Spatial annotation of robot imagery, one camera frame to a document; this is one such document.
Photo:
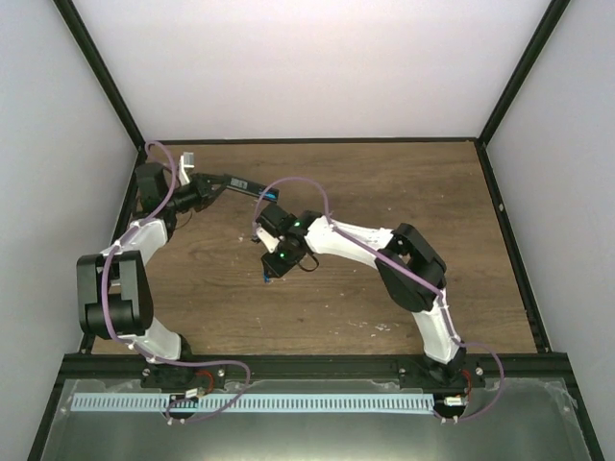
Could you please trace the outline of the black remote control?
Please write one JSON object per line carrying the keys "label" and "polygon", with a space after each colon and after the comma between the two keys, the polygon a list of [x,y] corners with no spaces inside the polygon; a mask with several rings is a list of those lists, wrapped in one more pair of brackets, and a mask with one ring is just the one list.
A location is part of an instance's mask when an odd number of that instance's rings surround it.
{"label": "black remote control", "polygon": [[265,191],[266,186],[263,184],[260,184],[258,182],[249,181],[249,180],[246,180],[246,179],[234,176],[234,175],[229,175],[229,176],[231,177],[230,183],[226,184],[226,187],[229,190],[232,190],[234,192],[238,192],[238,193],[241,193],[241,194],[244,194],[244,195],[256,198],[256,199],[258,198],[262,199],[262,195],[270,189],[277,189],[275,187],[272,187],[268,189],[267,191]]}

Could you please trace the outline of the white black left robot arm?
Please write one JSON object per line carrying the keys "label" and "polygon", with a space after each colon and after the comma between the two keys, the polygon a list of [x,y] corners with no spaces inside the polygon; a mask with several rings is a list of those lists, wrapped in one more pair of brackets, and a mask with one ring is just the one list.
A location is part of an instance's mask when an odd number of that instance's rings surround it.
{"label": "white black left robot arm", "polygon": [[194,173],[175,187],[166,181],[166,170],[154,162],[136,168],[141,212],[107,249],[78,259],[78,315],[83,333],[115,340],[143,352],[150,362],[164,363],[163,377],[184,388],[195,379],[197,366],[187,340],[155,317],[146,265],[172,237],[177,216],[212,205],[231,179]]}

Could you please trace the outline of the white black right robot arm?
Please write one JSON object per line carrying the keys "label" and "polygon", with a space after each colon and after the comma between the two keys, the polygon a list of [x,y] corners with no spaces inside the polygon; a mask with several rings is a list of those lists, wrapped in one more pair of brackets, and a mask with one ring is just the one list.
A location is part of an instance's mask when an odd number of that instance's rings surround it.
{"label": "white black right robot arm", "polygon": [[447,266],[413,226],[370,229],[270,204],[256,218],[254,237],[266,248],[261,263],[268,279],[283,278],[307,256],[334,255],[375,269],[390,299],[418,327],[430,381],[447,387],[460,377],[466,349],[449,312]]}

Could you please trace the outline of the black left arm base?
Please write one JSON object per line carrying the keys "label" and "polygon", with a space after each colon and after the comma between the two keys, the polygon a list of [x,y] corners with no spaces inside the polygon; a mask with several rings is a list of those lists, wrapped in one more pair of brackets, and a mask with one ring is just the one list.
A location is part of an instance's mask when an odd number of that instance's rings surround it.
{"label": "black left arm base", "polygon": [[146,361],[142,361],[138,367],[141,385],[144,388],[160,388],[167,391],[183,391],[195,387],[219,388],[225,383],[228,371],[227,365],[178,367]]}

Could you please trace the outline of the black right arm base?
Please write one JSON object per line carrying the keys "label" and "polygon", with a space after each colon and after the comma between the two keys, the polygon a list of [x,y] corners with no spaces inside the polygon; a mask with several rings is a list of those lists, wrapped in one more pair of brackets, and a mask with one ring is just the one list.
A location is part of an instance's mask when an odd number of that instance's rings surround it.
{"label": "black right arm base", "polygon": [[463,355],[450,364],[441,364],[423,354],[403,355],[397,360],[398,375],[405,381],[416,381],[412,387],[454,388],[470,383],[472,387],[483,388],[483,376],[476,374],[480,367],[472,355]]}

